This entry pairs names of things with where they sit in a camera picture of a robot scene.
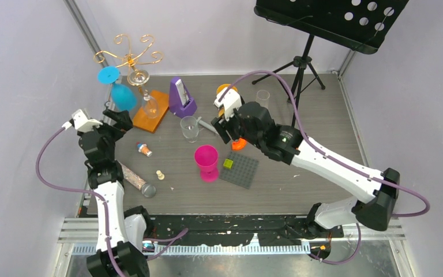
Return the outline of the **blue plastic goblet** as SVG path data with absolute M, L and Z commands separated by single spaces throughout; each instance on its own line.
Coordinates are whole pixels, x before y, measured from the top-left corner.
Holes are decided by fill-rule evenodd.
M 137 105 L 137 98 L 133 91 L 123 85 L 119 80 L 121 73 L 114 66 L 106 66 L 97 74 L 97 79 L 102 84 L 111 85 L 111 100 L 119 111 L 130 111 Z

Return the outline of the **clear wine glass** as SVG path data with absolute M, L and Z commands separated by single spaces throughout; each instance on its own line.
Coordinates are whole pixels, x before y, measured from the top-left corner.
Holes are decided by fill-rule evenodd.
M 137 87 L 142 96 L 141 109 L 150 119 L 157 118 L 158 103 L 150 92 L 145 88 L 145 84 L 149 81 L 150 74 L 146 70 L 134 69 L 127 77 L 130 85 Z

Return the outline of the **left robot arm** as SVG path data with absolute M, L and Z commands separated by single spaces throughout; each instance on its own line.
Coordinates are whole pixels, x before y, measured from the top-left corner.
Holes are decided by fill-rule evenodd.
M 78 144 L 86 156 L 89 187 L 98 206 L 96 251 L 87 257 L 87 269 L 92 276 L 149 276 L 147 258 L 138 244 L 153 234 L 154 224 L 143 207 L 125 216 L 123 168 L 115 158 L 115 143 L 133 122 L 128 111 L 106 108 L 103 115 L 113 124 L 93 119 L 82 109 L 72 115 Z

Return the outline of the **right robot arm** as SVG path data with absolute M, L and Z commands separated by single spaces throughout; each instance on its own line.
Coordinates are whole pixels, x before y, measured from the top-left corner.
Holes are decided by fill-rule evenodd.
M 214 118 L 211 125 L 224 143 L 244 139 L 268 158 L 309 170 L 351 193 L 349 199 L 312 206 L 305 223 L 312 236 L 320 237 L 338 225 L 351 223 L 387 230 L 399 193 L 382 182 L 398 184 L 398 171 L 373 170 L 335 154 L 312 138 L 304 140 L 300 130 L 276 123 L 268 109 L 256 102 L 241 105 L 229 118 Z

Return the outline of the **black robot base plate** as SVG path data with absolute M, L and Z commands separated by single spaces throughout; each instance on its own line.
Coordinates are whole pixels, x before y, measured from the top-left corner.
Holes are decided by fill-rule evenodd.
M 153 230 L 145 238 L 174 238 L 188 232 L 174 244 L 179 246 L 246 246 L 257 237 L 261 246 L 295 246 L 302 239 L 344 237 L 342 227 L 310 232 L 305 217 L 297 215 L 152 215 Z

